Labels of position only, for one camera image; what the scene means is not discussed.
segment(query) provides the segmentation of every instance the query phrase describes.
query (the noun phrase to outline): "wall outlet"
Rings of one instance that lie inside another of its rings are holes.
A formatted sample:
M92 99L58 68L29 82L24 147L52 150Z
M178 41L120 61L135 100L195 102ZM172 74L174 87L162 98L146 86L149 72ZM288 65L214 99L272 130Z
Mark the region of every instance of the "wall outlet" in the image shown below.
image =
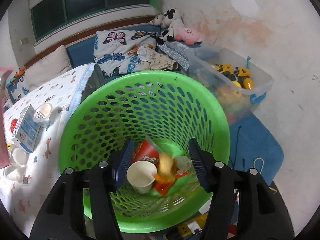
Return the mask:
M28 43L28 38L23 38L20 40L20 45Z

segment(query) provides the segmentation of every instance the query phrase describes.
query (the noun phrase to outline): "blue headboard cushion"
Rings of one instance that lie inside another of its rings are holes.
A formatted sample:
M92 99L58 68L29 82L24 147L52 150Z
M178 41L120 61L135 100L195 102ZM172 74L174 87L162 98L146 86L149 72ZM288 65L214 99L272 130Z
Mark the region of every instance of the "blue headboard cushion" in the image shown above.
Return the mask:
M129 31L156 32L156 33L160 32L159 27L152 26L150 24L121 27L119 29L129 30ZM83 41L79 41L66 48L73 68L93 62L94 41L95 41L95 37L93 36Z

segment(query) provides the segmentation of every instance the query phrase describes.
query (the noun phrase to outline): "laundry basket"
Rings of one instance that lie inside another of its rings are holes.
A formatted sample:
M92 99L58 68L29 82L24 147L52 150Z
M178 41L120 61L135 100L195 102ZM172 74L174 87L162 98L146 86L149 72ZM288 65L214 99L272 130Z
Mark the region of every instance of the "laundry basket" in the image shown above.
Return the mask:
M195 137L203 150L228 163L229 127L212 93L182 74L147 71L117 78L80 104L62 135L60 171L89 169L107 160L126 138L137 147L147 135L172 156L188 155L188 141ZM155 190L139 195L126 182L111 199L122 232L147 233L182 222L210 196L191 170L165 197ZM84 213L92 218L86 189Z

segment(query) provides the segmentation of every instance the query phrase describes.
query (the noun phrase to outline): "silver screw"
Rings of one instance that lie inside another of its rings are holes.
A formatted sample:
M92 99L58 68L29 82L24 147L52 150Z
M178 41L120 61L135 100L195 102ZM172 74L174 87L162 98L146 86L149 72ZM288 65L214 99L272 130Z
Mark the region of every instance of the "silver screw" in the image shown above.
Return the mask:
M67 174L67 175L71 174L72 172L73 172L73 168L66 168L64 170L64 173Z
M99 167L100 168L105 168L105 167L107 167L108 166L108 163L106 162L106 161L103 161L103 162L100 162L99 163Z
M224 164L222 162L216 162L215 165L218 168L223 168L223 166L224 166Z
M257 171L256 169L254 169L254 168L251 168L251 169L249 170L249 172L250 172L252 175L257 175L257 174L258 174L258 171Z

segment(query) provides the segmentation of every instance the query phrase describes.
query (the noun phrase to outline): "headboard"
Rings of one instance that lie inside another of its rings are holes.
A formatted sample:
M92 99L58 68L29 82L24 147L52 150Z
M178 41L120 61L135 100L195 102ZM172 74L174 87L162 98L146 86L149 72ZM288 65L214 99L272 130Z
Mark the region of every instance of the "headboard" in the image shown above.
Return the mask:
M40 52L33 59L28 61L25 64L25 67L28 68L32 66L34 63L38 62L43 57L55 51L61 45L65 45L67 47L67 52L70 57L73 68L83 64L91 63L93 61L94 36L97 31L125 29L160 32L159 27L155 27L149 24L149 22L153 20L154 17L155 16L153 15L127 18L84 30L80 33L77 33L62 41L57 42L56 44Z

